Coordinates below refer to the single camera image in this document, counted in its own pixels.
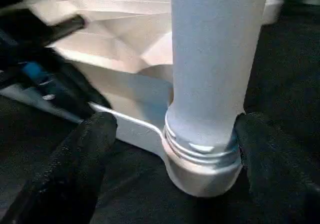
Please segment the white plastic part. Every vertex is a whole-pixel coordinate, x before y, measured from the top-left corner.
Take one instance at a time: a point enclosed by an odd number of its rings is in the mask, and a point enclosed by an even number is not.
[[[174,99],[165,133],[176,157],[168,154],[170,172],[187,193],[220,195],[241,169],[232,130],[244,112],[265,0],[171,1]]]

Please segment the black cloth surface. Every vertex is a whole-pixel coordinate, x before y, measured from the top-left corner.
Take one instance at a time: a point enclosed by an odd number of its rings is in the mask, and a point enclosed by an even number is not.
[[[106,112],[83,121],[50,156],[6,212],[1,224],[88,224],[106,170],[117,123]]]
[[[254,202],[269,223],[319,219],[320,165],[277,122],[262,113],[237,118],[234,126]]]
[[[319,19],[284,13],[262,28],[245,108],[267,114],[308,152],[319,154]],[[67,121],[0,97],[0,217],[25,179],[75,128]],[[225,195],[194,198],[170,181],[162,161],[117,141],[92,223],[263,223],[246,173]]]

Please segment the white cylindrical post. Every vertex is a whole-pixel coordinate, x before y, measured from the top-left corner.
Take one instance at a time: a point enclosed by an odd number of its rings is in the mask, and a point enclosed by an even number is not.
[[[219,195],[241,169],[232,130],[244,111],[266,0],[171,1],[174,100],[166,115],[168,172],[187,193]]]

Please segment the round base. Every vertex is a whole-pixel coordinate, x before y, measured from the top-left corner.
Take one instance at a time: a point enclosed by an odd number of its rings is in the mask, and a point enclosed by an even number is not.
[[[178,157],[166,140],[162,140],[166,154],[166,170],[173,183],[182,191],[196,197],[214,197],[226,193],[235,183],[241,159],[230,166],[197,165]]]

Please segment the black fabric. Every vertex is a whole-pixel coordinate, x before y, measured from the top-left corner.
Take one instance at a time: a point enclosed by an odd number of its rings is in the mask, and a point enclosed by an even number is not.
[[[235,131],[248,170],[250,193],[269,223],[320,219],[320,165],[276,122],[260,113],[241,115]]]
[[[81,123],[28,180],[1,224],[89,223],[115,142],[116,119],[104,112]]]
[[[316,160],[320,45],[315,20],[315,15],[284,14],[278,23],[262,28],[245,107],[248,112],[269,115]],[[0,145],[1,216],[33,169],[46,163],[50,152],[74,126],[2,97],[0,108],[1,137],[5,140]],[[258,140],[256,145],[265,144],[265,140]],[[105,174],[91,223],[269,222],[264,208],[249,194],[245,171],[225,195],[201,199],[178,190],[162,161],[143,150],[117,141],[108,160],[106,168],[112,171]]]

